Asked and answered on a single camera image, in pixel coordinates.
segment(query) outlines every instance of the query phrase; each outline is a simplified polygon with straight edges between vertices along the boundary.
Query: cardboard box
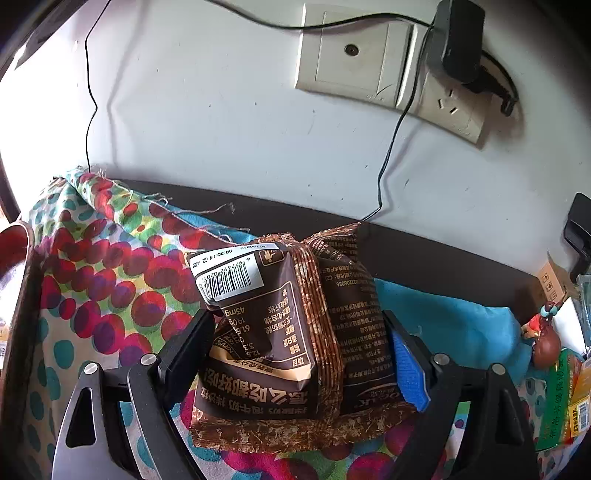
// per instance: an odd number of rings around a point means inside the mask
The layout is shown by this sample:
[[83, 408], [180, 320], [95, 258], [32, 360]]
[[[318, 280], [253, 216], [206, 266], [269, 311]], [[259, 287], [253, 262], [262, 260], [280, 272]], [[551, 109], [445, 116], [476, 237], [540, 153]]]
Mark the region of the cardboard box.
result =
[[548, 261], [537, 273], [536, 277], [542, 285], [547, 301], [562, 303], [569, 297], [578, 297], [577, 289], [570, 281], [569, 273], [559, 265], [556, 265], [550, 254]]
[[569, 401], [570, 431], [573, 437], [589, 429], [589, 408], [591, 407], [591, 359], [581, 367], [579, 380]]

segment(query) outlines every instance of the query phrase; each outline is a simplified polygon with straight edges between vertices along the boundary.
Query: polka dot fabric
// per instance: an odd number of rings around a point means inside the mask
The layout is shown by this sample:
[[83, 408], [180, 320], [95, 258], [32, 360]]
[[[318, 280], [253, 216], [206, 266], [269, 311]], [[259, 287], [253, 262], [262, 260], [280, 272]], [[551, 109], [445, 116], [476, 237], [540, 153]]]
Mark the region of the polka dot fabric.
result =
[[[546, 404], [546, 382], [539, 378], [526, 378], [517, 387], [521, 405], [525, 411], [534, 441], [540, 435], [542, 416]], [[583, 441], [584, 435], [575, 438], [571, 445], [559, 445], [538, 454], [540, 479], [552, 480], [564, 468], [573, 453]]]
[[[44, 258], [20, 440], [21, 460], [35, 479], [51, 477], [57, 435], [84, 367], [90, 362], [103, 368], [131, 365], [145, 353], [158, 352], [199, 309], [183, 252], [229, 244], [230, 229], [217, 235], [221, 226], [207, 225], [196, 215], [200, 226], [191, 226], [153, 197], [74, 170], [54, 179], [24, 215]], [[201, 470], [216, 480], [385, 479], [414, 428], [415, 419], [409, 419], [377, 439], [321, 452], [217, 452], [192, 444], [188, 427], [194, 393], [189, 391], [171, 416]], [[157, 478], [131, 405], [122, 403], [121, 410], [142, 477]], [[466, 418], [467, 407], [459, 408], [435, 479], [449, 474]], [[543, 468], [553, 470], [549, 465], [545, 458]]]

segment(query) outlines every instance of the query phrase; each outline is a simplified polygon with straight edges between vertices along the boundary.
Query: wall socket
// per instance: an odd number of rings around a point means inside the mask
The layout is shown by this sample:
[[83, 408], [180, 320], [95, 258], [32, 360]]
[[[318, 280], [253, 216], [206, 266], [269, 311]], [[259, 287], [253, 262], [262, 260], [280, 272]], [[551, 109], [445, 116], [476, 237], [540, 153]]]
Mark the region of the wall socket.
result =
[[451, 79], [427, 72], [414, 115], [476, 143], [491, 102], [490, 93], [473, 93]]
[[[369, 12], [305, 4], [303, 24], [327, 23]], [[303, 32], [295, 87], [403, 110], [413, 88], [426, 27], [402, 21], [352, 24]], [[451, 79], [421, 74], [409, 113], [476, 143], [491, 94], [476, 94]]]

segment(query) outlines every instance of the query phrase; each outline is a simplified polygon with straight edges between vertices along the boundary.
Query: snack package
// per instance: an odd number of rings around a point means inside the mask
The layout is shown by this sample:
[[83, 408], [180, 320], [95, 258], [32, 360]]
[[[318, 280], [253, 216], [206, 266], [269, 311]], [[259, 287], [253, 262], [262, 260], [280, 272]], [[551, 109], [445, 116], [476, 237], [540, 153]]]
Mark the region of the snack package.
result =
[[550, 368], [540, 435], [535, 443], [537, 452], [563, 443], [571, 443], [573, 435], [568, 405], [579, 378], [581, 364], [581, 360], [573, 351], [564, 348], [560, 352], [558, 365]]
[[0, 370], [4, 367], [4, 357], [8, 346], [9, 323], [0, 317]]
[[588, 359], [579, 373], [579, 379], [569, 401], [569, 420], [572, 436], [575, 437], [589, 429], [589, 409], [591, 408], [591, 359]]
[[355, 230], [187, 254], [204, 302], [223, 315], [199, 371], [196, 446], [314, 450], [373, 438], [414, 411], [395, 382]]
[[573, 296], [573, 302], [579, 315], [583, 340], [589, 356], [591, 353], [591, 275], [579, 275], [577, 285], [581, 295]]

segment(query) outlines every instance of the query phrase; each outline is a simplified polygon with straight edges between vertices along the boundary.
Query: toy figurine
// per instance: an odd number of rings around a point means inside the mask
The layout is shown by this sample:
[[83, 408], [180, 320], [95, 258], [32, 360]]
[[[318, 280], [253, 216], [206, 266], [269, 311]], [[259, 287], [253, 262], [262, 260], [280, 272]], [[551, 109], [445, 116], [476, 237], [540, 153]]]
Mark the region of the toy figurine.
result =
[[523, 338], [538, 338], [540, 336], [540, 320], [542, 318], [552, 318], [558, 313], [558, 307], [553, 301], [546, 302], [539, 313], [536, 313], [529, 322], [521, 326]]
[[552, 327], [552, 317], [558, 313], [558, 306], [549, 301], [540, 312], [521, 327], [524, 338], [534, 338], [534, 367], [546, 369], [558, 361], [562, 345], [558, 334]]

